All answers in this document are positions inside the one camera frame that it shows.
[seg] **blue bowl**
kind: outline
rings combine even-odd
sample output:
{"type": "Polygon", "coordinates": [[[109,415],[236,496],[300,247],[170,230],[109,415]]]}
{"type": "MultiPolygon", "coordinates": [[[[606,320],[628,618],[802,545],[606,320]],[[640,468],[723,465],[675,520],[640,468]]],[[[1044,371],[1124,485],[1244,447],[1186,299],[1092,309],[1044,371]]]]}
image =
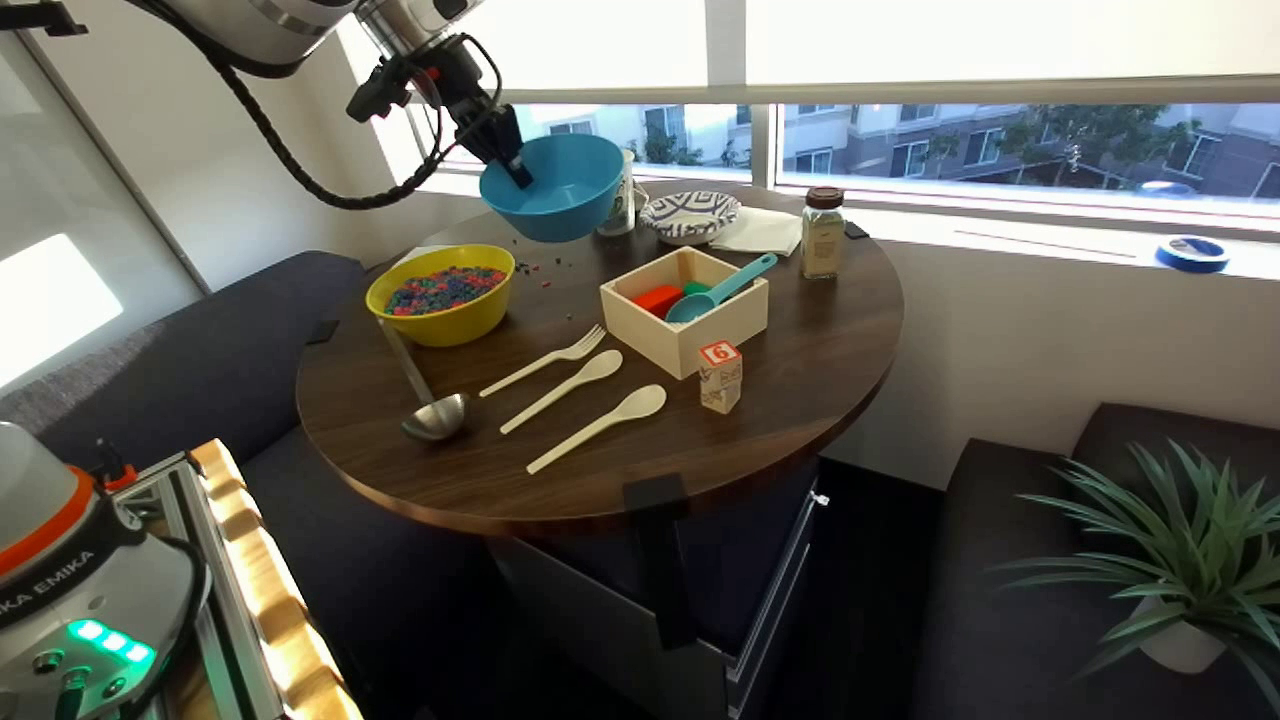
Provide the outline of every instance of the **blue bowl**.
{"type": "Polygon", "coordinates": [[[540,135],[523,142],[521,186],[501,162],[480,174],[485,204],[540,243],[598,230],[625,185],[625,150],[606,135],[540,135]]]}

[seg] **potted plant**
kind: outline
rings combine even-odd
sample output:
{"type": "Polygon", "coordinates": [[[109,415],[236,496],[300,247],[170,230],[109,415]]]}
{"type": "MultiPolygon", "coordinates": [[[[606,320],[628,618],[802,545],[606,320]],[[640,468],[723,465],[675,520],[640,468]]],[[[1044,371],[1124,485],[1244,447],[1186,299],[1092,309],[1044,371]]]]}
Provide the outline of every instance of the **potted plant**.
{"type": "Polygon", "coordinates": [[[1222,644],[1280,713],[1272,674],[1280,667],[1280,496],[1265,496],[1262,478],[1244,488],[1231,465],[1212,465],[1181,442],[1170,447],[1170,454],[1131,447],[1140,485],[1069,459],[1058,468],[1071,488],[1069,496],[1024,492],[1021,499],[1058,506],[1104,545],[1015,560],[1007,562],[1012,584],[1101,584],[1111,601],[1136,602],[1101,634],[1086,671],[1136,649],[1170,667],[1201,671],[1222,644]]]}

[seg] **yellow bowl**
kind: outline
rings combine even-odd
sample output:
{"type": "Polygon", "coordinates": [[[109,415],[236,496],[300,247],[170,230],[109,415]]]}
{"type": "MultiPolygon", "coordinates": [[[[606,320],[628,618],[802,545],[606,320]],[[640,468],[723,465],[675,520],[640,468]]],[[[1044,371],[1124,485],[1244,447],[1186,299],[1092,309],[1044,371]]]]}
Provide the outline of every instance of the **yellow bowl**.
{"type": "Polygon", "coordinates": [[[388,273],[382,273],[363,292],[363,309],[411,343],[456,348],[456,343],[471,343],[471,338],[487,334],[509,316],[514,277],[517,277],[517,255],[509,247],[501,247],[501,243],[450,243],[450,247],[408,255],[408,258],[394,262],[388,273]],[[505,281],[496,288],[487,288],[485,296],[439,309],[439,311],[411,311],[411,316],[388,311],[388,299],[396,288],[405,288],[416,277],[435,277],[450,268],[496,268],[496,273],[505,273],[505,281]]]}

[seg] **plant pot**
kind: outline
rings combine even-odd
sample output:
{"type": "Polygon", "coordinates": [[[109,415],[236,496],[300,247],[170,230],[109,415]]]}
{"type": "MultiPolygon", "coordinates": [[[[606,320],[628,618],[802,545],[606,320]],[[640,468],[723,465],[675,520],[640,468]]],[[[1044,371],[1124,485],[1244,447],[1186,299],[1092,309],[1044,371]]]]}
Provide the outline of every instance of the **plant pot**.
{"type": "Polygon", "coordinates": [[[1226,641],[1209,634],[1206,626],[1181,618],[1170,622],[1163,632],[1149,634],[1140,644],[1146,655],[1153,655],[1155,664],[1186,671],[1186,674],[1201,674],[1209,664],[1215,664],[1215,655],[1226,655],[1226,641]]]}

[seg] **jar lid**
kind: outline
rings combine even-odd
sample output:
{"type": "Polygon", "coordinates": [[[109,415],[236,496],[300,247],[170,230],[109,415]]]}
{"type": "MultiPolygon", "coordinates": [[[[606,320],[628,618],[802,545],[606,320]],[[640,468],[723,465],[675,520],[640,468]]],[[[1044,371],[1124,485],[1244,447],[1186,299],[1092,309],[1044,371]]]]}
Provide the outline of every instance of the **jar lid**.
{"type": "Polygon", "coordinates": [[[809,209],[839,209],[839,204],[844,204],[844,186],[830,186],[830,185],[809,186],[809,190],[803,190],[803,204],[809,204],[809,209]]]}

